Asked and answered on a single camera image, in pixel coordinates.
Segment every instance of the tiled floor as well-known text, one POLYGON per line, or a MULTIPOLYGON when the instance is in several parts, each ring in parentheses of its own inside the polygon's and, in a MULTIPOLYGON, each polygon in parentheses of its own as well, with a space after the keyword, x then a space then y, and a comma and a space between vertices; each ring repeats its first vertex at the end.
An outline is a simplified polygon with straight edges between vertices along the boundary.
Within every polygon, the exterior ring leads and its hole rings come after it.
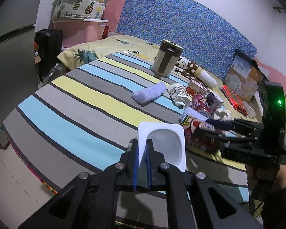
POLYGON ((9 229, 18 228, 53 195, 11 146, 0 149, 0 219, 9 229))

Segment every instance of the refrigerator door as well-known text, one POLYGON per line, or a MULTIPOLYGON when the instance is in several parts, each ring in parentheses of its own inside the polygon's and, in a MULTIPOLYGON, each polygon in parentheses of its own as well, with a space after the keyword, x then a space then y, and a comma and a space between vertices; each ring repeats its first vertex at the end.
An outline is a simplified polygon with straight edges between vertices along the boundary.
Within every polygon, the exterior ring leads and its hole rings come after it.
POLYGON ((0 36, 36 24, 40 0, 5 0, 0 6, 0 36))
MULTIPOLYGON (((19 30, 0 43, 0 127, 9 113, 37 91, 34 62, 35 27, 19 30)), ((0 144, 7 143, 0 129, 0 144)))

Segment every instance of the pink wall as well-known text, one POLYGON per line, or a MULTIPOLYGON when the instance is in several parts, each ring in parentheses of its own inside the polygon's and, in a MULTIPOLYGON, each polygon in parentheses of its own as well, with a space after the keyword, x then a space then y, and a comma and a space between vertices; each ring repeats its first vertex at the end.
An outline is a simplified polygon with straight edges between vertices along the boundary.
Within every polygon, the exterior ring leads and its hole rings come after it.
POLYGON ((268 76, 269 81, 281 83, 283 85, 284 92, 286 93, 286 76, 283 75, 281 72, 279 72, 277 69, 261 63, 260 61, 258 61, 257 58, 254 58, 254 60, 257 62, 259 66, 269 71, 269 76, 268 76))
POLYGON ((125 0, 112 0, 106 3, 106 9, 103 13, 102 19, 109 21, 109 31, 115 32, 118 28, 122 9, 124 7, 125 0))

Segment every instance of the headboard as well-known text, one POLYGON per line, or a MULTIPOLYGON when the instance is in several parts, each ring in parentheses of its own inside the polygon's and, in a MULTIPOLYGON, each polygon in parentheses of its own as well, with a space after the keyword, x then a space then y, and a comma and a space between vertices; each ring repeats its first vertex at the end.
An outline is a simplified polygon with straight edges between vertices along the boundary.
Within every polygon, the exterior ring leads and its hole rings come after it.
POLYGON ((235 49, 251 58, 257 52, 236 28, 193 0, 126 0, 117 32, 157 45, 163 39, 171 40, 184 48, 182 56, 221 80, 235 49))

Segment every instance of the travel mug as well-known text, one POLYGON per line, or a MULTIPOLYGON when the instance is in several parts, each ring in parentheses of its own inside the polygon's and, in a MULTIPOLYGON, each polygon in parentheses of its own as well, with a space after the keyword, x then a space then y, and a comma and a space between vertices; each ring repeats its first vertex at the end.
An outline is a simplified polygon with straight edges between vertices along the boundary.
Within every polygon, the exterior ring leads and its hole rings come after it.
POLYGON ((153 72, 161 77, 168 77, 179 60, 182 51, 181 46, 169 40, 163 40, 152 66, 153 72))

